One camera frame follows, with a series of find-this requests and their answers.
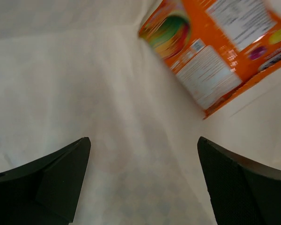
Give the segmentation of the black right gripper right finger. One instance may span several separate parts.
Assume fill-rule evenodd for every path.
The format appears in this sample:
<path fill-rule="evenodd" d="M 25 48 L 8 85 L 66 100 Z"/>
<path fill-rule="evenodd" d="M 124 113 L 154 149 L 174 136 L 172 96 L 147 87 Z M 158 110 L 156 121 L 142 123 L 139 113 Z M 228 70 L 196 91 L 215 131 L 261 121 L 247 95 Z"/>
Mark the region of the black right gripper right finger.
<path fill-rule="evenodd" d="M 219 225 L 281 225 L 281 170 L 200 137 L 200 164 Z"/>

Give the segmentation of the checkered blue paper bag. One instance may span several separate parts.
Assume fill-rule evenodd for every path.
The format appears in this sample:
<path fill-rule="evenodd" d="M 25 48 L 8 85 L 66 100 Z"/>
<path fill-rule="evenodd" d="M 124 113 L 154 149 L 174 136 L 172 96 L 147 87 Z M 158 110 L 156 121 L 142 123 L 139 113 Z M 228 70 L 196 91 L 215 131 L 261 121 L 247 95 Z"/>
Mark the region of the checkered blue paper bag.
<path fill-rule="evenodd" d="M 281 170 L 281 68 L 205 119 L 138 38 L 156 4 L 0 0 L 0 172 L 89 137 L 76 225 L 214 225 L 201 136 Z"/>

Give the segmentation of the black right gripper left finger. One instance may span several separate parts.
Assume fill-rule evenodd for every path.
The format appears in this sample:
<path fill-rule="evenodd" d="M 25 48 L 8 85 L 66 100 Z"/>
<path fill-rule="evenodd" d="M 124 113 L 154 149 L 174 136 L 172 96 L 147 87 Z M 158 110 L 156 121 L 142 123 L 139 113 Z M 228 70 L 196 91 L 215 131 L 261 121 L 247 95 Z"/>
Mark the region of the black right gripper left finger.
<path fill-rule="evenodd" d="M 91 141 L 83 137 L 0 173 L 0 225 L 68 225 L 74 221 Z"/>

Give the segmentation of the small orange white packet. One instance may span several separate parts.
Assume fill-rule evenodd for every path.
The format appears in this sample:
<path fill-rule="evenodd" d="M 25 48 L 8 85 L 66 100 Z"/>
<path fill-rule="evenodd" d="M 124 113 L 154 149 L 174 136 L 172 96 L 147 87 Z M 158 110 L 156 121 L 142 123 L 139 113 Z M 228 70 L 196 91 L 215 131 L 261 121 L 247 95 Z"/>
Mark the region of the small orange white packet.
<path fill-rule="evenodd" d="M 281 68 L 281 16 L 267 0 L 163 0 L 138 35 L 206 117 Z"/>

